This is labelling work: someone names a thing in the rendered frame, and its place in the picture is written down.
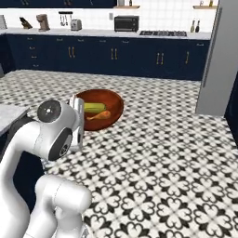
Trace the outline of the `green cucumber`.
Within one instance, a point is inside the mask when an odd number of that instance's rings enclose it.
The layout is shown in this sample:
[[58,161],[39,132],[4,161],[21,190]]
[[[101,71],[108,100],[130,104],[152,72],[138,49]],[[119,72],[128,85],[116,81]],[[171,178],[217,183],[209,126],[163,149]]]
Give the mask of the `green cucumber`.
[[84,112],[100,113],[106,110],[106,105],[103,103],[85,102]]

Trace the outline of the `brown chicken drumstick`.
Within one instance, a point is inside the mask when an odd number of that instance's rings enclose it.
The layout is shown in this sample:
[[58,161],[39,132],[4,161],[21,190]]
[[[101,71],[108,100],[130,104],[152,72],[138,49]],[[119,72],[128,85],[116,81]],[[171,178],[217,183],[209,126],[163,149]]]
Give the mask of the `brown chicken drumstick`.
[[97,115],[94,115],[92,117],[87,117],[87,120],[91,121],[91,120],[104,120],[104,119],[108,119],[111,117],[111,112],[110,111],[104,111],[104,112],[100,112]]

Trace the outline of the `silver toaster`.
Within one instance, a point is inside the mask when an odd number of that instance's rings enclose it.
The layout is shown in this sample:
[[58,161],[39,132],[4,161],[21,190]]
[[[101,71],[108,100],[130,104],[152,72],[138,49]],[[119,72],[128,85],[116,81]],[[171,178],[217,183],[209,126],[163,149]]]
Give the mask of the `silver toaster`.
[[71,30],[80,31],[82,29],[82,21],[75,19],[71,20]]

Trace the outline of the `dark blue cabinet side panel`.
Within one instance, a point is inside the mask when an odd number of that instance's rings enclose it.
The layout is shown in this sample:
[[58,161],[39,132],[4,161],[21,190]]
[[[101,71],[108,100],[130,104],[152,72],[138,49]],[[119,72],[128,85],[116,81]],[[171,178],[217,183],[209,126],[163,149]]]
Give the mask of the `dark blue cabinet side panel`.
[[225,112],[225,118],[230,128],[231,134],[238,148],[238,73],[234,80],[230,99]]

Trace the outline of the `black toaster oven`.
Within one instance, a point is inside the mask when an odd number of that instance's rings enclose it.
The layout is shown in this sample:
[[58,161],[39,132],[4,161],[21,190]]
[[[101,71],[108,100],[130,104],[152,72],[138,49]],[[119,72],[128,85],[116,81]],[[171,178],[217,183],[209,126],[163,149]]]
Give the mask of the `black toaster oven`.
[[139,16],[116,16],[114,18],[116,32],[134,32],[139,30]]

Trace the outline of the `black hob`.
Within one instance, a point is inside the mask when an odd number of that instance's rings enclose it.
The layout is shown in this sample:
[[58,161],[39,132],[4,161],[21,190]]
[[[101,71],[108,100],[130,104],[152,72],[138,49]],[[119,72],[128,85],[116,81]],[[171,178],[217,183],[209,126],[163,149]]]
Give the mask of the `black hob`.
[[187,37],[187,33],[185,31],[141,31],[139,35]]

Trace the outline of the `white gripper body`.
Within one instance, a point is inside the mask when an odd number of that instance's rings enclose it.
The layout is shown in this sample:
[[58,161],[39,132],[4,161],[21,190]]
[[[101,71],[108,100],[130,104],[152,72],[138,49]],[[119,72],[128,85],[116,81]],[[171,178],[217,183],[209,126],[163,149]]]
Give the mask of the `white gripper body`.
[[69,100],[69,105],[76,111],[76,121],[80,128],[84,127],[84,101],[72,95]]

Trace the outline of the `brown wooden bowl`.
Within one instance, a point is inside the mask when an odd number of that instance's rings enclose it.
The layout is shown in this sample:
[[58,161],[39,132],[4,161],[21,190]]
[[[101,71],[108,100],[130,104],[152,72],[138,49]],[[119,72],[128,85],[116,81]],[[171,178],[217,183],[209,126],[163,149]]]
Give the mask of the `brown wooden bowl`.
[[89,89],[76,94],[84,102],[103,103],[106,105],[105,111],[111,112],[111,117],[104,120],[87,120],[87,117],[97,115],[97,113],[85,112],[85,131],[98,131],[112,126],[122,115],[124,110],[123,99],[114,91],[109,89]]

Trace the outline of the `dark blue base cupboards run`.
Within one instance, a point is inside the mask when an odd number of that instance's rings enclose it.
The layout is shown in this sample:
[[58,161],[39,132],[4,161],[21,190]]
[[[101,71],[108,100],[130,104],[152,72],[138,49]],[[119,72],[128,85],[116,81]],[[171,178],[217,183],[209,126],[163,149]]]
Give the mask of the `dark blue base cupboards run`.
[[37,70],[200,81],[210,42],[198,39],[0,34],[5,73]]

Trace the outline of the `grey fridge door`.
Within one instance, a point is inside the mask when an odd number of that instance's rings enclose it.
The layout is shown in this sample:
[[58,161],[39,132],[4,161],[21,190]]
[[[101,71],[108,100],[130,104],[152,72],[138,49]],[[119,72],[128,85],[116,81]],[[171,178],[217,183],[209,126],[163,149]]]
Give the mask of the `grey fridge door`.
[[238,0],[218,0],[195,112],[223,116],[238,73]]

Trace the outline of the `dark knife block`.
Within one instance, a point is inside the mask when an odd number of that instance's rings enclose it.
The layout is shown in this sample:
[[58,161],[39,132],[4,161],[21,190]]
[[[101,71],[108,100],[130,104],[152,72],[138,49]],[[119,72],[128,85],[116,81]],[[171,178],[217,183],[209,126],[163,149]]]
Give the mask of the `dark knife block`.
[[33,26],[23,17],[20,17],[20,22],[23,26],[23,29],[31,29]]

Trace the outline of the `rail with hanging utensils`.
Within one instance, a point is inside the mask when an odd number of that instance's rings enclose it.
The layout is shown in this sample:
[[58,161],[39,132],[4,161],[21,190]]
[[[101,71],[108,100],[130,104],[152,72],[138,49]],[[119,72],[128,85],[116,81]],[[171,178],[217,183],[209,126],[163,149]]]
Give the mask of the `rail with hanging utensils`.
[[60,11],[59,20],[61,26],[69,26],[72,20],[73,13],[71,11]]

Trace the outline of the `dark blue wall cupboards run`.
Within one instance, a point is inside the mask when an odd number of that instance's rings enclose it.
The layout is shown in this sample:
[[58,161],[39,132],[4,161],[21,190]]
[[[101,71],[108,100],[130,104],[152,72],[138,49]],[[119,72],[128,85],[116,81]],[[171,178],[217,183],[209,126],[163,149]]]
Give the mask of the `dark blue wall cupboards run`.
[[0,0],[0,8],[112,8],[117,0]]

